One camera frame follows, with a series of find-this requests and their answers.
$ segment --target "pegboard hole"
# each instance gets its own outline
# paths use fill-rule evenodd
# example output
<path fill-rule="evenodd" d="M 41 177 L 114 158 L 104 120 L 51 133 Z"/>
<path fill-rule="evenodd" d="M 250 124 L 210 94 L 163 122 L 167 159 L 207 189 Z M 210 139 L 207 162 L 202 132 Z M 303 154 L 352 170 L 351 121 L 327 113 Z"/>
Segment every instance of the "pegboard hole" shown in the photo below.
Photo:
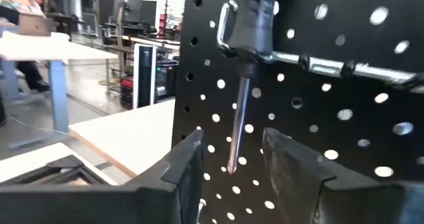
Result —
<path fill-rule="evenodd" d="M 336 45 L 337 46 L 343 46 L 345 45 L 346 42 L 346 37 L 342 34 L 342 35 L 338 35 L 338 37 L 336 38 Z"/>
<path fill-rule="evenodd" d="M 325 158 L 328 158 L 329 160 L 335 160 L 339 157 L 339 154 L 335 150 L 327 150 L 324 152 Z"/>
<path fill-rule="evenodd" d="M 371 142 L 369 140 L 367 140 L 367 139 L 361 139 L 361 140 L 358 140 L 358 144 L 357 145 L 359 147 L 367 147 L 370 144 L 371 144 Z"/>
<path fill-rule="evenodd" d="M 377 167 L 374 170 L 374 173 L 382 178 L 387 178 L 393 175 L 394 171 L 392 168 L 390 167 L 386 167 L 386 166 L 381 166 L 381 167 Z"/>
<path fill-rule="evenodd" d="M 291 106 L 294 109 L 300 109 L 303 106 L 303 100 L 300 97 L 295 97 L 291 100 Z"/>
<path fill-rule="evenodd" d="M 424 157 L 419 157 L 419 158 L 417 159 L 417 164 L 418 164 L 418 165 L 424 165 Z"/>
<path fill-rule="evenodd" d="M 329 11 L 329 6 L 327 4 L 318 5 L 315 8 L 315 18 L 318 20 L 323 20 Z"/>
<path fill-rule="evenodd" d="M 219 117 L 218 114 L 213 114 L 212 115 L 212 120 L 213 120 L 213 122 L 219 122 L 221 120 L 221 118 Z"/>
<path fill-rule="evenodd" d="M 240 188 L 239 188 L 239 187 L 237 187 L 237 186 L 233 186 L 233 192 L 234 192 L 235 194 L 240 194 L 240 193 L 241 193 L 241 190 L 240 190 Z"/>
<path fill-rule="evenodd" d="M 227 217 L 228 219 L 230 219 L 231 221 L 234 221 L 236 219 L 236 217 L 232 214 L 232 213 L 227 213 Z"/>
<path fill-rule="evenodd" d="M 259 98 L 262 95 L 262 91 L 260 90 L 260 88 L 253 88 L 252 89 L 252 96 L 255 98 Z"/>
<path fill-rule="evenodd" d="M 294 29 L 289 29 L 289 30 L 287 30 L 287 38 L 288 39 L 292 39 L 292 38 L 294 38 Z"/>
<path fill-rule="evenodd" d="M 272 201 L 265 201 L 265 207 L 268 209 L 276 208 L 276 206 L 272 203 Z"/>
<path fill-rule="evenodd" d="M 191 73 L 187 73 L 187 75 L 185 75 L 185 78 L 187 81 L 191 82 L 194 79 L 194 75 Z"/>
<path fill-rule="evenodd" d="M 203 178 L 205 178 L 206 181 L 209 181 L 211 179 L 211 176 L 208 173 L 204 173 Z"/>
<path fill-rule="evenodd" d="M 387 99 L 389 99 L 389 95 L 387 93 L 380 93 L 374 98 L 374 101 L 376 103 L 383 103 L 387 101 Z"/>
<path fill-rule="evenodd" d="M 215 147 L 214 147 L 213 145 L 208 145 L 208 146 L 207 146 L 207 150 L 208 150 L 210 153 L 214 153 L 214 152 L 215 152 Z"/>
<path fill-rule="evenodd" d="M 387 16 L 389 15 L 389 9 L 385 6 L 378 7 L 374 12 L 372 12 L 370 17 L 370 23 L 372 25 L 382 24 Z"/>
<path fill-rule="evenodd" d="M 318 126 L 317 125 L 311 125 L 310 127 L 309 127 L 309 131 L 311 131 L 312 133 L 316 133 L 316 132 L 318 132 Z"/>
<path fill-rule="evenodd" d="M 329 91 L 331 89 L 331 84 L 323 84 L 321 89 L 325 92 Z"/>
<path fill-rule="evenodd" d="M 351 109 L 343 109 L 337 113 L 337 117 L 341 121 L 348 121 L 353 116 L 353 111 Z"/>
<path fill-rule="evenodd" d="M 199 39 L 198 39 L 197 37 L 193 37 L 193 38 L 191 39 L 190 44 L 191 44 L 192 46 L 196 46 L 196 45 L 197 45 L 197 43 L 199 43 Z"/>
<path fill-rule="evenodd" d="M 251 124 L 247 124 L 247 125 L 245 125 L 245 126 L 244 126 L 244 130 L 245 130 L 247 133 L 253 133 L 254 127 L 253 127 L 253 125 L 251 125 Z"/>
<path fill-rule="evenodd" d="M 284 74 L 278 74 L 277 75 L 277 81 L 279 81 L 279 82 L 284 81 Z"/>
<path fill-rule="evenodd" d="M 225 81 L 224 81 L 224 80 L 222 80 L 222 79 L 218 80 L 218 81 L 217 81 L 217 87 L 218 87 L 219 89 L 224 89 L 224 87 L 225 87 Z"/>
<path fill-rule="evenodd" d="M 400 43 L 398 43 L 395 47 L 395 54 L 401 54 L 403 52 L 405 52 L 409 47 L 409 41 L 401 41 Z"/>
<path fill-rule="evenodd" d="M 407 135 L 413 131 L 413 125 L 409 122 L 402 122 L 394 125 L 392 131 L 397 135 Z"/>
<path fill-rule="evenodd" d="M 278 12 L 280 12 L 280 5 L 278 4 L 278 2 L 274 3 L 274 15 L 278 14 Z"/>
<path fill-rule="evenodd" d="M 194 6 L 196 7 L 200 7 L 202 3 L 203 3 L 202 0 L 194 0 Z"/>
<path fill-rule="evenodd" d="M 241 165 L 246 165 L 247 159 L 245 157 L 240 157 L 240 158 L 238 158 L 238 163 L 241 164 Z"/>

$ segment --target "person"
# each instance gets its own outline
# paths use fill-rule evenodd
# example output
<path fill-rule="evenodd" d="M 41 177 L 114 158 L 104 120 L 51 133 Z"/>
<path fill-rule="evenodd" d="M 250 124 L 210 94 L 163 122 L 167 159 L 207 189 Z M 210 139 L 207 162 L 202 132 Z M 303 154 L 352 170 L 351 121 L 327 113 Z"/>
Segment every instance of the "person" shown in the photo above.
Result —
<path fill-rule="evenodd" d="M 43 0 L 35 1 L 39 5 L 43 3 Z M 35 61 L 17 62 L 16 68 L 24 74 L 26 84 L 30 90 L 37 92 L 50 90 L 50 86 L 43 80 L 40 72 L 38 71 Z"/>

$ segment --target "metal tool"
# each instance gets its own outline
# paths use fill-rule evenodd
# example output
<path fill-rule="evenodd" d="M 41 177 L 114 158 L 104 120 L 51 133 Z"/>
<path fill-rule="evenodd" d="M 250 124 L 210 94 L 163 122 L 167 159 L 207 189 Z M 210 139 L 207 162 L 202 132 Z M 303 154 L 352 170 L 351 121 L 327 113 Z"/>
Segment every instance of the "metal tool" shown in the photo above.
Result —
<path fill-rule="evenodd" d="M 244 116 L 250 91 L 250 79 L 256 75 L 259 64 L 268 62 L 273 53 L 272 22 L 274 4 L 277 0 L 240 0 L 229 1 L 223 5 L 218 27 L 217 42 L 225 52 L 232 52 L 239 58 L 237 109 L 233 123 L 228 171 L 233 174 L 237 169 Z M 229 43 L 223 42 L 223 35 L 229 9 L 237 12 L 233 33 Z"/>

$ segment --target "workbench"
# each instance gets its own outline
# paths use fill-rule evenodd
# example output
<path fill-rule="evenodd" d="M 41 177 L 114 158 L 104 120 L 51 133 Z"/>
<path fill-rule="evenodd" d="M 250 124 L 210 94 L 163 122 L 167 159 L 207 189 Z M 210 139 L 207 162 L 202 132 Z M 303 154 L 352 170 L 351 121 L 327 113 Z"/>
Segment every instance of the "workbench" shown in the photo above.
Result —
<path fill-rule="evenodd" d="M 69 130 L 72 136 L 134 178 L 171 150 L 174 106 L 175 100 L 169 100 L 76 123 Z"/>
<path fill-rule="evenodd" d="M 66 97 L 66 77 L 62 60 L 88 60 L 88 59 L 114 59 L 118 56 L 87 46 L 82 46 L 67 40 L 58 39 L 57 36 L 38 37 L 22 36 L 5 31 L 0 38 L 0 59 L 5 78 L 4 100 L 19 100 L 15 62 L 50 60 L 48 71 L 50 84 L 50 100 L 52 102 L 52 117 L 54 130 L 61 133 L 68 132 L 68 106 Z M 18 144 L 9 145 L 10 148 L 20 148 L 44 140 L 46 137 L 36 137 Z"/>
<path fill-rule="evenodd" d="M 123 40 L 128 40 L 131 42 L 141 43 L 141 44 L 147 44 L 157 47 L 163 47 L 169 48 L 171 50 L 180 50 L 180 42 L 175 42 L 171 40 L 166 39 L 159 39 L 159 38 L 135 38 L 131 36 L 122 36 Z"/>
<path fill-rule="evenodd" d="M 39 148 L 37 150 L 0 161 L 0 182 L 4 182 L 21 174 L 36 170 L 37 168 L 45 166 L 49 162 L 69 155 L 74 155 L 76 158 L 81 160 L 87 168 L 107 183 L 111 185 L 118 185 L 118 183 L 110 179 L 110 177 L 102 173 L 102 171 L 62 143 L 52 144 L 44 148 Z"/>

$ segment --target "desk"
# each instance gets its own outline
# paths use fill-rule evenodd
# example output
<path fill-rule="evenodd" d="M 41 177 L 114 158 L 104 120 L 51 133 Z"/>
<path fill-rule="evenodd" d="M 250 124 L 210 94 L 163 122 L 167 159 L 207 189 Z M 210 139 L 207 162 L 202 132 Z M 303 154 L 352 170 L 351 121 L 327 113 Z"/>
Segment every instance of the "desk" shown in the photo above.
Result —
<path fill-rule="evenodd" d="M 110 179 L 110 177 L 102 173 L 95 166 L 62 143 L 52 144 L 44 148 L 39 148 L 38 150 L 0 161 L 0 182 L 4 182 L 21 174 L 41 168 L 51 161 L 67 157 L 69 155 L 77 157 L 87 168 L 109 184 L 118 185 L 118 183 Z"/>
<path fill-rule="evenodd" d="M 175 101 L 69 126 L 76 137 L 131 178 L 171 150 Z"/>
<path fill-rule="evenodd" d="M 148 45 L 158 46 L 158 47 L 162 47 L 162 45 L 164 45 L 164 48 L 169 48 L 172 50 L 180 50 L 180 43 L 174 42 L 171 40 L 164 40 L 164 39 L 157 39 L 157 38 L 133 38 L 129 36 L 122 36 L 122 39 L 131 41 L 131 42 L 148 44 Z"/>
<path fill-rule="evenodd" d="M 0 38 L 0 58 L 2 59 L 3 75 L 6 83 L 8 100 L 21 98 L 18 89 L 15 62 L 33 60 L 51 60 L 48 71 L 50 83 L 50 98 L 54 130 L 68 132 L 68 106 L 66 97 L 66 77 L 62 60 L 114 59 L 116 54 L 104 52 L 87 46 L 82 46 L 67 40 L 50 37 L 22 36 L 9 31 L 3 32 Z M 10 145 L 10 148 L 20 148 L 40 142 L 46 137 Z"/>

